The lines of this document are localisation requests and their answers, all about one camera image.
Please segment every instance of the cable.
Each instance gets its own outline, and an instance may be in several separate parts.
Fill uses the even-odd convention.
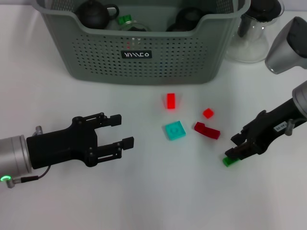
[[[40,175],[38,178],[40,179],[40,178],[42,178],[43,176],[45,176],[45,175],[47,174],[47,172],[49,171],[50,167],[51,167],[51,165],[48,166],[47,170],[46,170],[42,175]]]
[[[26,183],[29,181],[36,181],[40,178],[42,178],[43,176],[45,176],[47,174],[47,172],[49,171],[51,165],[48,166],[47,170],[41,175],[41,176],[27,176],[27,177],[21,177],[20,178],[20,183]]]

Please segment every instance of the green indicator light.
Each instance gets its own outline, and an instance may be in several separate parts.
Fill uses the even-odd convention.
[[[10,179],[11,179],[10,176],[3,176],[3,177],[1,177],[0,181],[8,181]]]

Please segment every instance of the green block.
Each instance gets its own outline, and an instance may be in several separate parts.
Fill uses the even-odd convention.
[[[118,18],[118,23],[120,25],[123,25],[124,23],[129,22],[129,21],[132,21],[130,14],[125,15],[125,16],[121,16],[121,17]]]
[[[230,165],[236,163],[236,162],[239,161],[239,160],[240,160],[240,159],[232,160],[232,159],[230,159],[229,157],[225,157],[225,158],[223,159],[223,163],[224,163],[224,165],[226,165],[226,167],[229,167]]]

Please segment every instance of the red cube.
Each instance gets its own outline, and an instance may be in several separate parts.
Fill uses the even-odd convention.
[[[212,117],[214,115],[214,112],[208,108],[205,111],[203,111],[202,113],[207,119],[209,119],[210,117]]]

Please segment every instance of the glass jar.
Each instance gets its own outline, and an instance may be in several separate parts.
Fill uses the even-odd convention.
[[[241,16],[227,57],[247,63],[263,61],[279,32],[276,22],[283,12],[281,0],[252,0],[249,10]]]

